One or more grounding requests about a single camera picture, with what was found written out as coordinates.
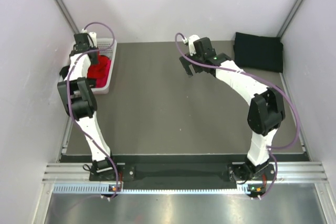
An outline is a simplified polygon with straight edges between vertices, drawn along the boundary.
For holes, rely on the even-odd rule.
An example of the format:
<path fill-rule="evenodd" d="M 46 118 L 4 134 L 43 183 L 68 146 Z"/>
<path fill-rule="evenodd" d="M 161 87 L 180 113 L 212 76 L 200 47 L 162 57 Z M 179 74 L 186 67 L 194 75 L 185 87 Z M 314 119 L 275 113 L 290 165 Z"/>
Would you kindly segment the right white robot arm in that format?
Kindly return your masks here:
<path fill-rule="evenodd" d="M 239 184 L 258 179 L 269 165 L 272 141 L 285 119 L 281 93 L 249 76 L 228 55 L 216 53 L 208 37 L 191 35 L 182 37 L 182 42 L 188 47 L 188 53 L 180 57 L 180 62 L 188 76 L 209 73 L 227 84 L 248 104 L 251 144 L 245 162 L 233 168 L 230 176 Z"/>

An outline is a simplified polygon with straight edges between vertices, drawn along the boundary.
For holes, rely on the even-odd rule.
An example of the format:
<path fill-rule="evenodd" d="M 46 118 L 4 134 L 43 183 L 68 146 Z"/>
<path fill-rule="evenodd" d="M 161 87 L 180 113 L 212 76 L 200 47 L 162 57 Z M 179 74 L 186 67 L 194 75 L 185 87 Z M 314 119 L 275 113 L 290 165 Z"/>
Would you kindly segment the red t shirt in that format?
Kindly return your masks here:
<path fill-rule="evenodd" d="M 92 88 L 103 88 L 107 84 L 110 66 L 110 58 L 99 55 L 99 64 L 89 67 L 87 78 Z"/>

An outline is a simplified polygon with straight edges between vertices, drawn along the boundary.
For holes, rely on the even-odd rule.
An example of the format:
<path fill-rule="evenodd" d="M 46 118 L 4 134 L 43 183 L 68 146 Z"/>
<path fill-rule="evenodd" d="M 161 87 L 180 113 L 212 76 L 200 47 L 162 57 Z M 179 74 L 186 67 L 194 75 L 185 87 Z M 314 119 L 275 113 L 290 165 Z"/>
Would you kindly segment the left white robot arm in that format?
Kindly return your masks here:
<path fill-rule="evenodd" d="M 57 83 L 65 112 L 73 124 L 79 127 L 91 150 L 91 172 L 114 180 L 119 174 L 112 160 L 110 147 L 106 144 L 98 123 L 98 104 L 92 88 L 95 78 L 89 74 L 92 66 L 99 64 L 100 48 L 97 34 L 82 30 L 74 34 L 75 42 L 70 52 L 70 64 L 63 67 Z"/>

